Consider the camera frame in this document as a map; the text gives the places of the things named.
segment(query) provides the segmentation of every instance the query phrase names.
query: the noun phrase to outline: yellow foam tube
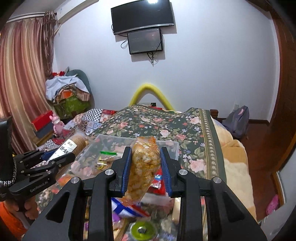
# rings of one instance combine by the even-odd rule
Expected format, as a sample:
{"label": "yellow foam tube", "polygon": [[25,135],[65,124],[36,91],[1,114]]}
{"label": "yellow foam tube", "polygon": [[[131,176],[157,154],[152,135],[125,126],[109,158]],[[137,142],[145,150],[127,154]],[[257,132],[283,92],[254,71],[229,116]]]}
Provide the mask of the yellow foam tube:
{"label": "yellow foam tube", "polygon": [[168,102],[167,98],[163,95],[163,93],[161,93],[161,91],[152,84],[141,85],[134,93],[133,98],[131,99],[131,102],[129,105],[136,104],[139,99],[140,94],[145,90],[150,90],[150,91],[154,92],[154,94],[161,101],[161,103],[163,104],[163,106],[165,107],[166,110],[173,110],[174,111],[174,108]]}

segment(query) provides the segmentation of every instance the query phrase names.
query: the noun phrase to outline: backpack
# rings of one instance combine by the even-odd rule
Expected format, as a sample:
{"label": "backpack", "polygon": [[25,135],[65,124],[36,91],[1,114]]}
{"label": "backpack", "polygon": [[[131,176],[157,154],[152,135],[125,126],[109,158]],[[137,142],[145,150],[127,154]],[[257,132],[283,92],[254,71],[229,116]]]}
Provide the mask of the backpack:
{"label": "backpack", "polygon": [[222,121],[222,125],[236,139],[240,139],[246,134],[248,123],[249,109],[245,105],[231,112],[230,115]]}

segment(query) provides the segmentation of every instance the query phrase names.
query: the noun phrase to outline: pink slipper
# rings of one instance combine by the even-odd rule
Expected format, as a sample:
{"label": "pink slipper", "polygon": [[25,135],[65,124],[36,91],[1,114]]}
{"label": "pink slipper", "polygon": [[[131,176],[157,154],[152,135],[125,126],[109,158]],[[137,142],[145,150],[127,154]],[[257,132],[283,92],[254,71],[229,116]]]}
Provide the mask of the pink slipper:
{"label": "pink slipper", "polygon": [[267,206],[266,215],[269,215],[273,211],[277,210],[278,205],[279,205],[279,196],[276,194]]}

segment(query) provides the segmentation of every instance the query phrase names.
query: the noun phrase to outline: floral blanket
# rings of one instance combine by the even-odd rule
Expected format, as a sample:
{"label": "floral blanket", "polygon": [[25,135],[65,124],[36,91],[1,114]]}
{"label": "floral blanket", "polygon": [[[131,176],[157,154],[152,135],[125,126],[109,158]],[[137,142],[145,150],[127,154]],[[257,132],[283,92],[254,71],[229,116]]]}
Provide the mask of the floral blanket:
{"label": "floral blanket", "polygon": [[98,134],[178,141],[182,168],[198,177],[219,176],[226,181],[221,146],[208,110],[190,108],[175,113],[133,105],[117,112],[92,135]]}

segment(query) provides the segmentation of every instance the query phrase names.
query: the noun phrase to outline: beige blanket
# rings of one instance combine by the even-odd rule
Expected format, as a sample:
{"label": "beige blanket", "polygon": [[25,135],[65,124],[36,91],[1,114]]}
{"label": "beige blanket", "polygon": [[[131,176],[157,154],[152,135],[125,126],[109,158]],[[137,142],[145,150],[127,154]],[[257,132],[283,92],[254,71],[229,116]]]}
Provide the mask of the beige blanket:
{"label": "beige blanket", "polygon": [[226,129],[215,122],[214,125],[223,152],[227,185],[257,220],[252,182],[247,166],[248,158],[244,146],[238,140],[233,140]]}

